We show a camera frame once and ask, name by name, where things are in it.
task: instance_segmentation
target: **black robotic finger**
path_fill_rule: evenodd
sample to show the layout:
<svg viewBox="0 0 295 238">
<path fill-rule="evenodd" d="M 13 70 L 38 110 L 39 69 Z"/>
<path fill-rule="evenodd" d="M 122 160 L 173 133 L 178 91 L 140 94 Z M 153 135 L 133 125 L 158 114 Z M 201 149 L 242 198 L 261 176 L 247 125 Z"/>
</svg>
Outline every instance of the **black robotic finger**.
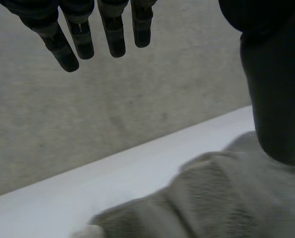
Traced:
<svg viewBox="0 0 295 238">
<path fill-rule="evenodd" d="M 59 0 L 0 0 L 0 3 L 42 38 L 64 70 L 73 72 L 79 68 L 57 22 Z"/>
<path fill-rule="evenodd" d="M 131 0 L 135 44 L 139 48 L 151 42 L 152 6 L 156 0 Z"/>
<path fill-rule="evenodd" d="M 61 67 L 67 72 L 73 72 L 79 68 L 79 62 L 62 32 L 57 18 L 58 10 L 56 9 L 47 19 L 35 20 L 22 17 L 21 20 L 42 38 L 47 49 L 55 56 Z"/>
<path fill-rule="evenodd" d="M 79 68 L 79 62 L 76 55 L 73 53 L 66 37 L 64 36 L 61 27 L 56 22 L 49 26 L 53 28 L 56 33 L 53 35 L 43 34 L 43 32 L 48 32 L 52 29 L 38 29 L 38 34 L 41 36 L 42 40 L 45 42 L 47 49 L 53 53 L 55 58 L 61 67 L 67 72 L 74 72 Z"/>
<path fill-rule="evenodd" d="M 98 8 L 110 53 L 119 58 L 125 54 L 122 13 L 128 0 L 98 0 Z"/>
<path fill-rule="evenodd" d="M 79 57 L 93 57 L 94 48 L 88 18 L 94 9 L 94 0 L 60 0 L 59 3 Z"/>
</svg>

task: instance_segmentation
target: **gray carpet wall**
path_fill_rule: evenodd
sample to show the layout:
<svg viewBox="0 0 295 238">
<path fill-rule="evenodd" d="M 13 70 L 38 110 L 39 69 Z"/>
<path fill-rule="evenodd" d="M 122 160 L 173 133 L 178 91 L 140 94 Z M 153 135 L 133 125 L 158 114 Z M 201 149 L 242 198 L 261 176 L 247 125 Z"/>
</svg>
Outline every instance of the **gray carpet wall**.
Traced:
<svg viewBox="0 0 295 238">
<path fill-rule="evenodd" d="M 138 49 L 126 8 L 114 59 L 95 9 L 95 56 L 67 73 L 0 6 L 0 195 L 250 104 L 240 33 L 217 0 L 159 0 L 154 14 Z"/>
</svg>

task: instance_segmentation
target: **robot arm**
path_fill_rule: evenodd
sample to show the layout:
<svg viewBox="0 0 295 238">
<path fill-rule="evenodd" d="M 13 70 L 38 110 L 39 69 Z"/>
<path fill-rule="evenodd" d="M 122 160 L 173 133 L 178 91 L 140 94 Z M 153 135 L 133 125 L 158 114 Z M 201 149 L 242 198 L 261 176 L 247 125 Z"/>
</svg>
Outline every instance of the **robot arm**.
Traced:
<svg viewBox="0 0 295 238">
<path fill-rule="evenodd" d="M 263 150 L 295 165 L 295 0 L 220 0 L 243 32 L 241 60 Z"/>
</svg>

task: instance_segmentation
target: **fuzzy fabric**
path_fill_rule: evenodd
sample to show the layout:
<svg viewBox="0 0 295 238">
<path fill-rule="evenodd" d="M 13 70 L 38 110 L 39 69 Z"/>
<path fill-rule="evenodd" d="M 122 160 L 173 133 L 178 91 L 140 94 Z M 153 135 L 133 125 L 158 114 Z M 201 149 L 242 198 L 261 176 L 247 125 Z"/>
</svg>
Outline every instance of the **fuzzy fabric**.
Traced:
<svg viewBox="0 0 295 238">
<path fill-rule="evenodd" d="M 102 230 L 80 238 L 295 238 L 295 166 L 268 157 L 249 133 L 91 224 Z"/>
</svg>

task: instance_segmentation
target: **gray cloth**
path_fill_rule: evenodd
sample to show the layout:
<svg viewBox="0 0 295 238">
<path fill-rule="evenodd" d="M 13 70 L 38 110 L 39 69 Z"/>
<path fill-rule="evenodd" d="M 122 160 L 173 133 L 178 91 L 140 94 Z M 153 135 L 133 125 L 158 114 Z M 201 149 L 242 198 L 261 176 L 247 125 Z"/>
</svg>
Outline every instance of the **gray cloth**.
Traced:
<svg viewBox="0 0 295 238">
<path fill-rule="evenodd" d="M 268 157 L 251 132 L 91 224 L 105 234 L 91 238 L 295 238 L 295 166 Z"/>
</svg>

